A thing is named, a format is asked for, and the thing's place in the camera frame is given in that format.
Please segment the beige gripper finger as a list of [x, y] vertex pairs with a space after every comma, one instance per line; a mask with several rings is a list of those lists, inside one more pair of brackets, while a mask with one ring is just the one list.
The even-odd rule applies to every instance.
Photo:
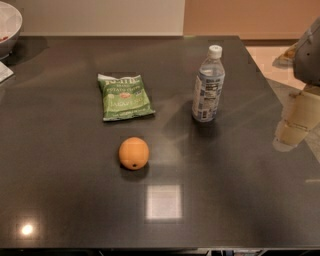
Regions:
[[281, 120], [275, 131], [273, 147], [279, 152], [289, 152], [295, 149], [307, 134], [306, 130], [290, 126], [285, 120]]
[[289, 127], [312, 130], [320, 122], [320, 87], [306, 85], [299, 92], [291, 92], [284, 104], [282, 118]]

